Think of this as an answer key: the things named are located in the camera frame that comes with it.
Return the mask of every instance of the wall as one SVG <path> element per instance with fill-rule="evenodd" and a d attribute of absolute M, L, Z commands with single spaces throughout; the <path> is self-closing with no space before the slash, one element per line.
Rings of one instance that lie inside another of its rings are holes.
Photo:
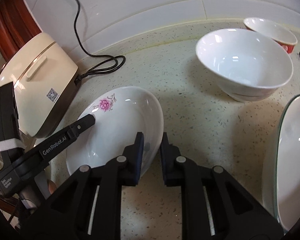
<path fill-rule="evenodd" d="M 74 0 L 24 0 L 43 31 L 78 61 Z M 265 17 L 300 28 L 300 0 L 80 0 L 78 32 L 94 53 L 159 27 L 214 18 Z"/>

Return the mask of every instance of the bowl rim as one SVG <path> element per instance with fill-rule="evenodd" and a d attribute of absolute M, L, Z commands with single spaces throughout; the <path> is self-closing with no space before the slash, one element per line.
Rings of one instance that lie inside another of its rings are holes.
<path fill-rule="evenodd" d="M 290 74 L 290 76 L 289 76 L 289 78 L 285 81 L 285 82 L 283 82 L 283 83 L 281 83 L 281 84 L 279 84 L 279 85 L 275 85 L 275 86 L 254 86 L 254 85 L 248 85 L 248 84 L 245 84 L 245 83 L 242 83 L 242 82 L 239 82 L 239 81 L 235 81 L 235 80 L 232 80 L 232 79 L 230 79 L 230 78 L 228 78 L 228 77 L 226 77 L 226 76 L 223 76 L 223 75 L 221 75 L 220 73 L 218 73 L 218 72 L 216 72 L 216 71 L 214 71 L 213 69 L 211 69 L 210 67 L 208 67 L 207 65 L 205 65 L 205 63 L 203 63 L 202 61 L 201 61 L 201 59 L 200 59 L 200 57 L 198 56 L 198 45 L 199 45 L 199 43 L 200 43 L 200 41 L 201 40 L 203 40 L 203 38 L 204 37 L 206 37 L 207 35 L 210 35 L 210 34 L 212 34 L 212 33 L 217 33 L 217 32 L 220 32 L 220 31 L 223 31 L 223 30 L 239 30 L 240 32 L 241 31 L 245 31 L 245 32 L 251 32 L 251 31 L 249 31 L 249 30 L 246 30 L 246 29 L 241 29 L 241 28 L 226 28 L 226 29 L 219 29 L 219 30 L 215 30 L 215 31 L 213 31 L 213 32 L 209 32 L 209 33 L 207 33 L 206 35 L 204 35 L 203 37 L 201 37 L 199 40 L 198 40 L 198 42 L 197 42 L 197 44 L 196 44 L 196 46 L 195 46 L 195 52 L 196 52 L 196 55 L 197 55 L 197 58 L 199 59 L 199 61 L 206 67 L 206 68 L 208 68 L 210 71 L 212 71 L 213 73 L 215 73 L 217 76 L 219 76 L 219 77 L 221 77 L 221 78 L 224 78 L 224 79 L 226 79 L 226 80 L 229 80 L 229 81 L 231 81 L 231 82 L 233 82 L 233 83 L 236 83 L 236 84 L 239 84 L 239 85 L 242 85 L 242 86 L 245 86 L 245 87 L 248 87 L 248 88 L 256 88 L 256 89 L 277 89 L 277 88 L 279 88 L 279 87 L 282 87 L 282 86 L 284 86 L 284 85 L 286 85 L 289 81 L 290 81 L 290 79 L 292 78 L 292 75 L 293 75 L 293 62 L 292 62 L 292 59 L 291 59 L 291 57 L 289 56 L 289 54 L 286 52 L 286 50 L 280 45 L 280 44 L 278 44 L 276 41 L 274 41 L 273 39 L 271 39 L 271 38 L 269 38 L 269 37 L 267 37 L 267 36 L 265 36 L 265 35 L 263 35 L 263 34 L 261 34 L 261 33 L 258 33 L 258 32 L 253 32 L 253 33 L 256 33 L 257 35 L 260 35 L 262 38 L 266 38 L 268 41 L 271 41 L 272 42 L 272 44 L 273 45 L 275 45 L 275 46 L 278 46 L 281 50 L 282 50 L 282 52 L 284 52 L 284 54 L 283 55 L 286 55 L 286 57 L 287 57 L 287 60 L 290 62 L 290 66 L 291 66 L 291 74 Z"/>
<path fill-rule="evenodd" d="M 280 135 L 281 135 L 281 129 L 282 129 L 282 125 L 283 125 L 283 120 L 285 118 L 285 115 L 289 109 L 289 107 L 291 106 L 291 104 L 296 100 L 300 98 L 300 94 L 294 96 L 293 98 L 291 98 L 289 100 L 289 102 L 287 103 L 287 105 L 285 106 L 280 120 L 279 120 L 279 125 L 277 128 L 277 132 L 276 132 L 276 157 L 275 157 L 275 163 L 274 163 L 274 176 L 273 176 L 273 209 L 274 209 L 274 217 L 277 219 L 277 221 L 280 223 L 280 225 L 282 225 L 280 216 L 279 216 L 279 205 L 278 205 L 278 157 L 279 157 L 279 141 L 280 141 Z"/>
<path fill-rule="evenodd" d="M 158 114 L 160 115 L 160 120 L 159 120 L 159 122 L 160 122 L 160 127 L 159 127 L 159 132 L 158 132 L 158 134 L 161 134 L 161 138 L 158 140 L 159 143 L 157 143 L 157 144 L 155 145 L 154 149 L 156 149 L 156 148 L 159 149 L 160 144 L 161 144 L 161 141 L 162 141 L 163 130 L 164 130 L 164 117 L 163 117 L 163 111 L 162 111 L 162 107 L 161 107 L 161 105 L 160 105 L 159 100 L 155 97 L 154 94 L 152 94 L 152 93 L 151 93 L 150 91 L 148 91 L 147 89 L 144 89 L 144 88 L 141 88 L 141 87 L 138 87 L 138 86 L 123 86 L 123 87 L 118 87 L 118 88 L 114 88 L 114 89 L 112 89 L 112 90 L 109 90 L 109 91 L 103 93 L 101 96 L 99 96 L 99 97 L 93 99 L 93 100 L 88 104 L 88 106 L 82 111 L 82 113 L 79 115 L 78 119 L 81 118 L 81 115 L 83 114 L 83 112 L 84 112 L 89 106 L 91 106 L 91 105 L 92 105 L 94 102 L 96 102 L 99 98 L 104 97 L 105 94 L 112 93 L 112 92 L 114 92 L 115 90 L 117 91 L 117 90 L 122 90 L 122 89 L 126 89 L 126 88 L 128 88 L 128 89 L 135 89 L 135 90 L 141 90 L 141 91 L 145 92 L 147 95 L 149 95 L 149 96 L 154 100 L 155 105 L 158 107 Z M 154 153 L 153 153 L 153 156 L 150 158 L 150 160 L 151 160 L 151 161 L 150 161 L 150 165 L 151 165 L 151 163 L 153 162 L 153 159 L 154 159 L 154 157 L 156 156 L 157 151 L 154 152 Z M 150 165 L 145 165 L 145 169 L 144 169 L 143 171 L 141 171 L 140 177 L 143 176 L 143 175 L 146 173 L 146 171 L 149 169 Z M 67 166 L 67 170 L 68 170 L 68 173 L 70 174 L 70 176 L 71 176 L 72 174 L 74 174 L 75 171 L 72 172 L 72 173 L 70 173 L 70 169 L 69 169 L 69 165 L 68 165 L 68 147 L 66 148 L 66 166 Z"/>
<path fill-rule="evenodd" d="M 281 29 L 287 31 L 290 35 L 292 35 L 292 36 L 294 37 L 294 39 L 295 39 L 295 42 L 286 42 L 286 41 L 280 40 L 280 39 L 278 39 L 278 38 L 276 38 L 276 37 L 274 37 L 274 36 L 270 36 L 270 35 L 263 34 L 261 31 L 254 29 L 251 25 L 248 24 L 248 20 L 250 20 L 250 19 L 261 19 L 261 20 L 263 20 L 265 23 L 277 24 L 277 25 L 279 26 L 279 28 L 281 28 Z M 285 45 L 296 46 L 296 45 L 298 44 L 298 39 L 297 39 L 297 37 L 293 34 L 293 32 L 290 31 L 288 28 L 282 26 L 281 24 L 277 23 L 277 22 L 274 22 L 274 21 L 271 21 L 271 20 L 268 20 L 268 19 L 264 19 L 264 18 L 259 18 L 259 17 L 248 17 L 248 18 L 245 18 L 245 19 L 243 20 L 243 24 L 244 24 L 246 27 L 248 27 L 249 29 L 251 29 L 251 30 L 253 30 L 253 31 L 255 31 L 255 32 L 261 33 L 262 35 L 265 35 L 265 36 L 267 36 L 267 37 L 269 37 L 269 38 L 271 38 L 271 39 L 273 39 L 273 40 L 275 40 L 275 41 L 277 41 L 277 42 L 283 43 L 283 44 L 285 44 Z"/>

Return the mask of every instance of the power cord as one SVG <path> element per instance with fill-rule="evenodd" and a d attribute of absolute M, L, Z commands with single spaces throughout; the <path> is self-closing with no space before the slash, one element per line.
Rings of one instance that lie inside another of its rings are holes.
<path fill-rule="evenodd" d="M 93 54 L 90 54 L 89 52 L 87 52 L 85 50 L 85 48 L 83 47 L 83 45 L 82 45 L 82 43 L 80 41 L 78 32 L 77 32 L 77 20 L 78 20 L 79 14 L 80 14 L 81 5 L 80 5 L 80 1 L 79 0 L 75 0 L 75 1 L 76 1 L 77 5 L 78 5 L 78 10 L 77 10 L 77 14 L 76 14 L 76 16 L 74 18 L 74 33 L 75 33 L 75 36 L 77 37 L 77 40 L 78 40 L 78 43 L 79 43 L 81 49 L 83 50 L 83 52 L 85 54 L 87 54 L 90 57 L 96 57 L 96 58 L 106 57 L 106 58 L 108 58 L 108 59 L 100 62 L 99 64 L 95 65 L 94 67 L 90 68 L 86 73 L 78 76 L 76 78 L 75 82 L 78 82 L 78 81 L 82 80 L 83 78 L 85 78 L 87 76 L 90 76 L 90 75 L 110 74 L 110 73 L 118 70 L 126 62 L 126 57 L 125 56 L 119 55 L 119 56 L 115 56 L 114 57 L 114 56 L 111 56 L 111 55 L 93 55 Z M 120 64 L 118 62 L 118 58 L 122 58 L 122 61 L 121 61 Z M 103 65 L 104 63 L 107 63 L 107 62 L 112 61 L 112 60 L 114 61 L 114 65 L 113 66 L 107 67 L 107 68 L 95 69 L 95 68 Z"/>

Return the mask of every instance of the green rim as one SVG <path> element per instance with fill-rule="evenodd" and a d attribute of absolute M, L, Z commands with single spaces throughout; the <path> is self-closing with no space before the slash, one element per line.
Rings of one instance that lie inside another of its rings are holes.
<path fill-rule="evenodd" d="M 294 96 L 292 99 L 290 99 L 290 101 L 288 102 L 288 104 L 286 105 L 286 107 L 284 108 L 280 121 L 279 121 L 279 126 L 278 126 L 278 130 L 277 130 L 277 149 L 276 149 L 276 159 L 275 159 L 275 166 L 274 166 L 274 176 L 273 176 L 273 180 L 274 180 L 274 194 L 273 194 L 273 207 L 274 207 L 274 217 L 277 219 L 277 221 L 281 224 L 280 218 L 279 218 L 279 207 L 278 207 L 278 195 L 277 195 L 277 168 L 278 168 L 278 155 L 279 155 L 279 141 L 280 141 L 280 133 L 281 133 L 281 128 L 282 128 L 282 124 L 283 124 L 283 120 L 284 117 L 287 113 L 288 108 L 290 107 L 290 105 L 297 99 L 300 97 L 300 94 Z"/>

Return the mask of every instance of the white plate with flower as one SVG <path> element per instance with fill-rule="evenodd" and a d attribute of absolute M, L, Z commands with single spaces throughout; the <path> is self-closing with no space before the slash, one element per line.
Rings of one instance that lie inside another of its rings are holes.
<path fill-rule="evenodd" d="M 67 148 L 69 174 L 81 165 L 98 167 L 122 154 L 143 132 L 141 175 L 150 167 L 163 135 L 163 113 L 159 101 L 140 87 L 120 87 L 94 100 L 80 115 L 93 114 L 95 124 Z"/>

